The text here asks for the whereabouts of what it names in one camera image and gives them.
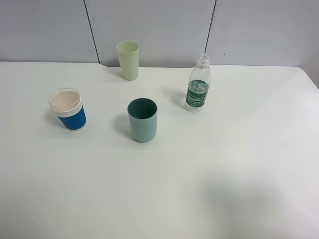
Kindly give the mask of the teal plastic cup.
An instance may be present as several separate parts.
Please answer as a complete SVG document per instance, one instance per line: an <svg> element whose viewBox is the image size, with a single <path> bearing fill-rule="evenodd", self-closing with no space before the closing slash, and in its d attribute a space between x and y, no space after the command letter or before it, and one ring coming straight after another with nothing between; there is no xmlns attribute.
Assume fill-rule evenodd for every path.
<svg viewBox="0 0 319 239"><path fill-rule="evenodd" d="M131 133L139 142L149 142L157 132L158 107L148 98L131 101L127 107Z"/></svg>

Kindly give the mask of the clear green label water bottle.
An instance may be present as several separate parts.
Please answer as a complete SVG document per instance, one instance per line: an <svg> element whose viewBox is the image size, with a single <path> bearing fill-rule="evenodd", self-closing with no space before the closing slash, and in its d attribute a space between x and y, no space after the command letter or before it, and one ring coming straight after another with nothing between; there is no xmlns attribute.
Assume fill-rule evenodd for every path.
<svg viewBox="0 0 319 239"><path fill-rule="evenodd" d="M211 83L210 57L203 53L197 60L196 66L190 73L185 108L189 112L197 113L205 104Z"/></svg>

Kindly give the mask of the pale green tall cup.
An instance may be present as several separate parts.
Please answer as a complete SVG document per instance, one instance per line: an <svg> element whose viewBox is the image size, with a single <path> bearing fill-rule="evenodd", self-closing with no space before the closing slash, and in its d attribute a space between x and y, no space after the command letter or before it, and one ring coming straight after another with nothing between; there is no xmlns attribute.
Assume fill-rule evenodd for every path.
<svg viewBox="0 0 319 239"><path fill-rule="evenodd" d="M139 45L133 41L123 41L116 45L117 56L125 80L132 81L139 75Z"/></svg>

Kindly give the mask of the blue sleeved clear cup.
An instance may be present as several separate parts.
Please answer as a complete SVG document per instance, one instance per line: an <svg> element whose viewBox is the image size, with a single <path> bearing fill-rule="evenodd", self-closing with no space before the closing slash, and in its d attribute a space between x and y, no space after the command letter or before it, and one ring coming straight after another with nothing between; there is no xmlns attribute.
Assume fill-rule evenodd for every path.
<svg viewBox="0 0 319 239"><path fill-rule="evenodd" d="M68 130L77 131L86 125L82 99L76 89L62 88L54 91L49 96L48 104Z"/></svg>

